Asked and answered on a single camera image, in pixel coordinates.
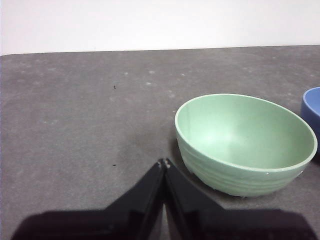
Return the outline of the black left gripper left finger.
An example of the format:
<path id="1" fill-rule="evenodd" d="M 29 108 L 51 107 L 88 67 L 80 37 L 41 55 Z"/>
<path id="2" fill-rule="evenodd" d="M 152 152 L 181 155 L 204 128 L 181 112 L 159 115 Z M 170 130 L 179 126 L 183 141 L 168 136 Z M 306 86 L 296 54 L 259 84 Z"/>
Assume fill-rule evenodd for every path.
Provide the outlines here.
<path id="1" fill-rule="evenodd" d="M 27 217 L 14 240 L 146 240 L 162 210 L 164 160 L 126 193 L 99 210 L 47 211 Z"/>

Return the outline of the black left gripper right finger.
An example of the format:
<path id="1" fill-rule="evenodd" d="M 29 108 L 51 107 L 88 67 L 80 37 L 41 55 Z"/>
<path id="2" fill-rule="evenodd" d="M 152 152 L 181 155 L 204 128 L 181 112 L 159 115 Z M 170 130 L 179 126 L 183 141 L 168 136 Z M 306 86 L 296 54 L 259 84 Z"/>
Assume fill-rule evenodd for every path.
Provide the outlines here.
<path id="1" fill-rule="evenodd" d="M 225 209 L 194 186 L 169 159 L 165 205 L 170 235 L 181 240 L 309 240 L 311 227 L 280 209 Z"/>

